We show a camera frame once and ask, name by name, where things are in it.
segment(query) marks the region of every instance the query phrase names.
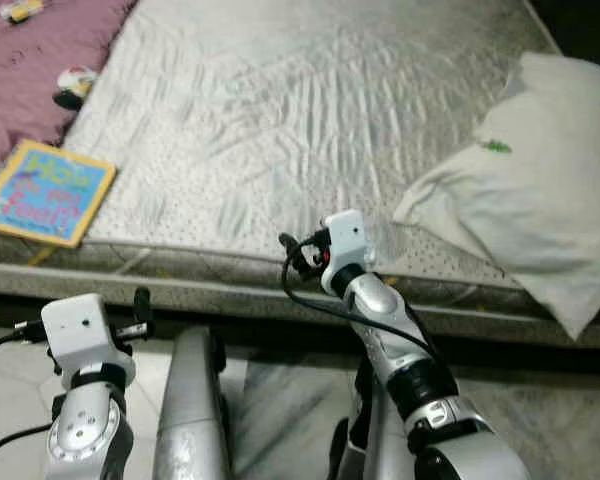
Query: pillowcase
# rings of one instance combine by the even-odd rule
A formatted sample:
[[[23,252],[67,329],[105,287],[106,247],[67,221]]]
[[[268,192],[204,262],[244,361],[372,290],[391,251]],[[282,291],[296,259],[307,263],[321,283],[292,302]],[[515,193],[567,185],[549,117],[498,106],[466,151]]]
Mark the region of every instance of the pillowcase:
[[[600,67],[525,53],[510,84],[394,220],[498,265],[576,339],[600,309]]]

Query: purple blanket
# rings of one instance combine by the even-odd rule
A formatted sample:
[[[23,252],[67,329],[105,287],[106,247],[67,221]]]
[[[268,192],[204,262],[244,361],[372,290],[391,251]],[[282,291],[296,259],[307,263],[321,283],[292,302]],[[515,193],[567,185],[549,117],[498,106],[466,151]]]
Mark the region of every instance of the purple blanket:
[[[75,112],[53,101],[58,75],[80,65],[100,71],[134,2],[47,0],[22,23],[0,16],[0,165],[20,138],[60,143]]]

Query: cable connector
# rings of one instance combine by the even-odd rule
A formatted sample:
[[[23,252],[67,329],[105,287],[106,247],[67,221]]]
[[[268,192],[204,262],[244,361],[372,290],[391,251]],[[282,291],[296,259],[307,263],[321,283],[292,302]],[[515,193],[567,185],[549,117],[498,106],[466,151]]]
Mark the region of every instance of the cable connector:
[[[331,245],[331,235],[329,234],[328,228],[323,228],[322,230],[318,230],[311,237],[313,244],[320,249],[320,251],[324,251],[329,248]]]
[[[21,335],[22,340],[30,343],[40,343],[47,340],[47,332],[44,330],[42,320],[16,323],[13,330]]]

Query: book cover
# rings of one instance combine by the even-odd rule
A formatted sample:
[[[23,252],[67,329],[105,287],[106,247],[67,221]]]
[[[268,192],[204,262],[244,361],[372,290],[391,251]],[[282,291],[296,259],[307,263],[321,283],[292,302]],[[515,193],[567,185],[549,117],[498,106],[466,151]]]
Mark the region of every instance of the book cover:
[[[23,140],[0,172],[0,232],[76,247],[114,175],[109,163]]]

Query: tiled floor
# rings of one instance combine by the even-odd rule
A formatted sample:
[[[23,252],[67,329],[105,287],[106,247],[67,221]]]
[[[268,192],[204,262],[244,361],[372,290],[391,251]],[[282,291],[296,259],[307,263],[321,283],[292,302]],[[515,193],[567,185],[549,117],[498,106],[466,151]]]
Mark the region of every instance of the tiled floor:
[[[49,421],[51,400],[61,388],[45,350],[0,347],[0,438]],[[138,376],[127,392],[135,442],[125,478],[151,478],[170,354],[170,342],[136,345]],[[290,356],[284,363],[262,355],[230,359],[222,383],[234,420],[237,478],[324,479],[333,427],[351,401],[355,363],[328,355]],[[600,377],[457,373],[463,393],[520,452],[534,479],[600,480]],[[1,449],[0,478],[43,478],[44,438]]]

